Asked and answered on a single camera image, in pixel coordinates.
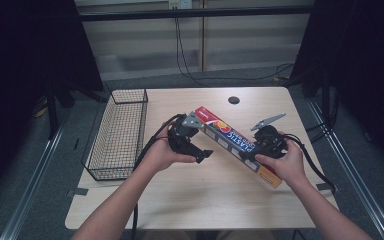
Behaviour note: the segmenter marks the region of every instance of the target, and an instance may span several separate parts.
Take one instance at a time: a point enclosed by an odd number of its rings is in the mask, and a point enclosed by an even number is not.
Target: round hole
[[[232,96],[228,99],[229,103],[231,104],[238,104],[240,102],[238,97]]]

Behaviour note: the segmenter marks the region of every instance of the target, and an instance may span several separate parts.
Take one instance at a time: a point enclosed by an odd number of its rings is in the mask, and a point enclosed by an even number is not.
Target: red box
[[[204,127],[201,129],[202,132],[241,160],[241,162],[266,180],[273,188],[277,188],[282,183],[282,179],[269,166],[249,159],[243,160],[239,156],[240,151],[251,152],[256,147],[252,141],[248,140],[203,106],[195,110],[195,115],[204,123]]]

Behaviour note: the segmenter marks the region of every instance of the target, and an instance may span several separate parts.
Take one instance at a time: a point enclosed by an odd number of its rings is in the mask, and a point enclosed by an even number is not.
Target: metal frame
[[[54,155],[54,152],[58,147],[58,143],[64,132],[66,122],[70,114],[70,110],[67,111],[68,112],[66,113],[66,116],[63,117],[61,125],[53,137],[48,140],[48,143],[46,144],[45,150],[42,153],[42,156],[39,160],[36,170],[33,173],[32,178],[30,179],[30,182],[27,185],[26,190],[17,205],[17,208],[5,226],[5,229],[0,237],[1,240],[18,238],[21,228],[24,225],[24,221],[27,218],[27,214],[29,213],[29,210],[33,204],[36,192],[40,187],[43,176],[48,169],[49,163],[52,161],[52,156]]]
[[[313,6],[288,6],[264,8],[222,8],[222,9],[177,9],[135,12],[109,12],[80,14],[77,19],[84,22],[114,21],[136,19],[160,18],[192,18],[192,17],[225,17],[225,16],[253,16],[253,15],[281,15],[281,14],[306,14],[313,11]]]
[[[347,174],[348,179],[350,180],[358,197],[366,208],[367,213],[371,217],[380,235],[384,239],[384,211],[376,202],[369,188],[364,183],[356,167],[354,166],[353,161],[348,156],[339,139],[336,137],[335,132],[332,129],[328,131],[328,128],[324,125],[324,118],[319,105],[313,99],[309,99],[308,104],[317,122],[321,125],[322,130],[325,132],[326,139],[335,152],[339,163]]]

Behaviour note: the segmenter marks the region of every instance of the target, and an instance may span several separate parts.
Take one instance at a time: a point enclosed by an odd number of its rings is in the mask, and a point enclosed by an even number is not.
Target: gray floor
[[[277,86],[279,83],[274,82],[271,77],[260,80],[222,79],[263,77],[272,74],[275,70],[273,67],[194,73],[193,75],[196,78],[216,77],[217,79],[199,81],[200,84],[209,87]],[[180,74],[116,80],[106,84],[110,89],[202,87]],[[306,127],[316,125],[317,122],[307,100],[301,94],[300,86],[291,87],[289,90],[304,125]],[[82,149],[86,144],[97,105],[81,96],[77,99],[72,108],[59,110],[60,119],[65,119],[66,126],[40,188],[34,196],[18,239],[68,239],[72,235],[72,231],[64,226],[65,216],[72,201],[72,198],[66,194],[68,190],[77,186],[82,172],[80,164]],[[342,105],[339,110],[335,132],[384,211],[384,155],[376,145],[366,140],[364,130],[352,114]],[[25,187],[47,144],[48,124],[46,115],[31,119],[26,129],[23,147],[19,149],[17,157],[12,161],[8,172],[0,182],[0,236],[23,196]],[[310,132],[310,138],[318,132],[319,130]],[[382,239],[328,142],[321,139],[314,143],[313,147],[325,174],[340,188],[335,198],[341,211],[375,239]],[[307,229],[302,232],[307,239],[321,239],[317,230]],[[292,233],[293,230],[276,231],[278,239],[291,239]],[[129,232],[126,232],[123,239],[128,239],[128,235]]]

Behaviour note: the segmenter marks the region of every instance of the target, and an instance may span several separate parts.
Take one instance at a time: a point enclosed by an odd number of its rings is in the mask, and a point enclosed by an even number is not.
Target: finger
[[[169,123],[168,123],[168,121],[165,121],[165,122],[161,123],[161,126],[163,126],[163,125],[171,126],[171,125],[173,125],[173,124],[175,124],[175,123],[176,123],[176,120],[172,120],[172,121],[169,122]]]
[[[286,143],[285,150],[289,151],[291,149],[291,144],[294,145],[293,141],[290,138],[283,138]]]
[[[177,154],[176,162],[194,163],[194,162],[196,162],[196,158],[193,156],[190,156],[190,155]]]
[[[162,124],[161,124],[161,126],[164,126],[165,125],[165,127],[163,128],[163,129],[161,129],[161,132],[157,135],[157,137],[158,138],[162,138],[162,137],[164,137],[164,136],[166,136],[167,135],[167,132],[168,132],[168,130],[169,130],[169,127],[170,126],[172,126],[174,124],[174,121],[171,121],[171,122],[163,122]]]
[[[255,160],[257,160],[258,162],[260,162],[262,164],[268,165],[269,167],[272,167],[272,168],[274,168],[274,164],[276,161],[275,159],[273,159],[271,157],[267,157],[267,156],[261,155],[261,154],[255,155]]]
[[[299,149],[297,144],[294,141],[292,141],[292,139],[286,138],[286,144],[288,145],[288,150]]]

